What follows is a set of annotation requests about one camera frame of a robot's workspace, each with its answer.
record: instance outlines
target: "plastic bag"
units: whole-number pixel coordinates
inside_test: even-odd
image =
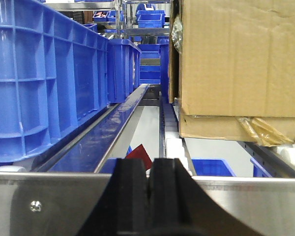
[[[179,16],[175,18],[172,30],[172,40],[174,47],[179,54],[182,53],[182,23],[179,19]]]
[[[293,144],[294,141],[266,123],[262,118],[237,118],[241,126],[258,145],[272,147],[282,144]]]

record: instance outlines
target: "red object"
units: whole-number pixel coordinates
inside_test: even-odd
[[[150,157],[147,154],[147,151],[144,149],[143,145],[139,145],[137,148],[132,150],[127,156],[126,159],[142,159],[144,166],[146,167],[146,171],[151,169],[152,167],[152,161]]]

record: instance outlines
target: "brown cardboard box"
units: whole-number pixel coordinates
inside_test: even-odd
[[[183,25],[169,71],[170,100],[179,97],[188,121],[181,135],[252,141],[235,117],[263,117],[295,139],[295,0],[175,0],[172,9]]]

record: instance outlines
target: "screw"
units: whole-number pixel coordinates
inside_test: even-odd
[[[30,210],[32,212],[41,212],[41,208],[42,208],[42,205],[40,201],[32,201],[30,203]]]

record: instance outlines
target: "yellow plastic wrap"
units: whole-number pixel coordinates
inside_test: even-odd
[[[182,23],[179,16],[175,18],[172,30],[172,40],[174,47],[179,54],[182,53]]]
[[[262,118],[237,118],[241,126],[258,145],[272,147],[282,144],[293,144],[294,141],[266,123]]]

